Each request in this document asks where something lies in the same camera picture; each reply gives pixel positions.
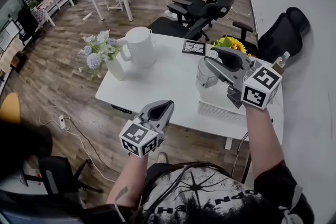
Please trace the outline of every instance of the red checkered tablecloth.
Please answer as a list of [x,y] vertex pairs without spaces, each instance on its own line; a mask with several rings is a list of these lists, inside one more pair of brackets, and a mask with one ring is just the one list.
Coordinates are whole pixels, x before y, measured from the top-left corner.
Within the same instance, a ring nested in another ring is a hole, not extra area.
[[43,0],[40,6],[32,10],[32,15],[39,23],[44,23],[47,20],[45,12],[48,12],[48,7],[54,6],[59,0]]

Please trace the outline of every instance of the yellow chair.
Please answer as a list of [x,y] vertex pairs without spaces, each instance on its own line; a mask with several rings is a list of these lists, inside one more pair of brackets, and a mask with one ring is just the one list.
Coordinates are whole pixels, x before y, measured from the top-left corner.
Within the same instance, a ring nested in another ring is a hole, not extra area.
[[10,123],[20,123],[20,104],[16,93],[12,92],[5,98],[0,108],[0,119]]

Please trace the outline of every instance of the sunflower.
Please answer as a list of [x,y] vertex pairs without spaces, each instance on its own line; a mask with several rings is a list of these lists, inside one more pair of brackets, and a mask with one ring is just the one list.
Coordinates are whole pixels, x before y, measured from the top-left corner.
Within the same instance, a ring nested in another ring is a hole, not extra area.
[[232,45],[231,45],[231,49],[235,49],[235,50],[240,50],[242,53],[246,54],[247,51],[243,45],[243,43],[241,43],[238,39],[235,39],[233,37],[228,37],[228,39],[231,41]]

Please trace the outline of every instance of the flower vase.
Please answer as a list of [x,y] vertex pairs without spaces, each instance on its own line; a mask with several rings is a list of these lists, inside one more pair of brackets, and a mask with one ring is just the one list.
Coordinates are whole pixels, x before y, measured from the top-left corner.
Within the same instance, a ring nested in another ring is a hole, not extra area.
[[113,60],[105,60],[106,66],[109,69],[109,72],[118,80],[123,80],[125,77],[124,70],[120,62],[116,59]]

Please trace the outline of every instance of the water bottle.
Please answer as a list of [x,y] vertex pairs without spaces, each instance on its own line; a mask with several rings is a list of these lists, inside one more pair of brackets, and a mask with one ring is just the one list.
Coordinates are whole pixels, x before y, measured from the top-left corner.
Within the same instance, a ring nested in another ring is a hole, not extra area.
[[275,63],[277,63],[281,68],[284,68],[286,65],[286,60],[289,58],[289,56],[289,52],[286,51],[281,57],[278,57]]

